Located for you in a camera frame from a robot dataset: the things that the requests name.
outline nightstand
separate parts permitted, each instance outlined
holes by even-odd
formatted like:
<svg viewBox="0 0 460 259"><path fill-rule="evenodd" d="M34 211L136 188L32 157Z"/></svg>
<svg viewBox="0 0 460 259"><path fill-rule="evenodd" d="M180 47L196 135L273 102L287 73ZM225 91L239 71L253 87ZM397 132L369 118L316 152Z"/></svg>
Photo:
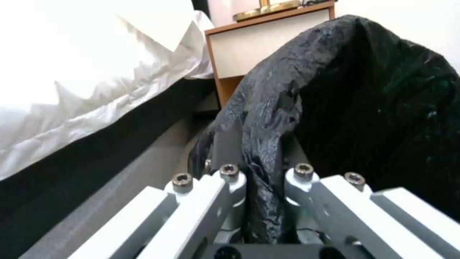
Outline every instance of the nightstand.
<svg viewBox="0 0 460 259"><path fill-rule="evenodd" d="M301 32L334 18L332 0L207 30L220 105L257 63Z"/></svg>

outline nightstand drawer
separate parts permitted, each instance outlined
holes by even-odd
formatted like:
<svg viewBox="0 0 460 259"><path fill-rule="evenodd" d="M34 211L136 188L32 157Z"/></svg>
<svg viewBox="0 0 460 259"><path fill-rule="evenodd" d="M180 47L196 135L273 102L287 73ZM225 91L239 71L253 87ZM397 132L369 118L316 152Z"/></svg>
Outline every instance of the nightstand drawer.
<svg viewBox="0 0 460 259"><path fill-rule="evenodd" d="M209 36L218 78L243 76L301 32L329 20L329 11L274 20Z"/></svg>

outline cable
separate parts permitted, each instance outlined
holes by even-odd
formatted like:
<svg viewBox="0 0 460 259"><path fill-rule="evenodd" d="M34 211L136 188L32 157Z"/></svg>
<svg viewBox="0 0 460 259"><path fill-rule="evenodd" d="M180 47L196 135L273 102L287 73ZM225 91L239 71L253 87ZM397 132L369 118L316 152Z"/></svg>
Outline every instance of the cable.
<svg viewBox="0 0 460 259"><path fill-rule="evenodd" d="M300 2L300 5L301 6L313 6L313 5L321 4L327 1L330 1L330 0L302 0Z"/></svg>

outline garbage bag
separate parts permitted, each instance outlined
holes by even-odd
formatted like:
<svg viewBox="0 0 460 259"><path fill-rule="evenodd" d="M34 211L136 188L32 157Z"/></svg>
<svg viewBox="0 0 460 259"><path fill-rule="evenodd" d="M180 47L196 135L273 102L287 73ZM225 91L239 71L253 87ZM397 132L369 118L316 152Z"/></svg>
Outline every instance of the garbage bag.
<svg viewBox="0 0 460 259"><path fill-rule="evenodd" d="M442 55L365 18L301 33L240 82L189 155L201 176L213 134L242 124L245 242L292 242L282 142L295 134L320 177L354 171L460 219L460 79Z"/></svg>

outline white duvet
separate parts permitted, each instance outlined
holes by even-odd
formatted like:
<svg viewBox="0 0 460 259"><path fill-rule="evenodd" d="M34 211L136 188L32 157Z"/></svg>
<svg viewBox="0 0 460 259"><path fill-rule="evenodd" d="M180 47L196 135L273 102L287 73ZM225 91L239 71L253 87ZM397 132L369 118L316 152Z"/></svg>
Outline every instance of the white duvet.
<svg viewBox="0 0 460 259"><path fill-rule="evenodd" d="M212 74L203 34L212 24L202 12L175 51L113 12L28 6L8 19L1 12L0 180L110 125L182 77Z"/></svg>

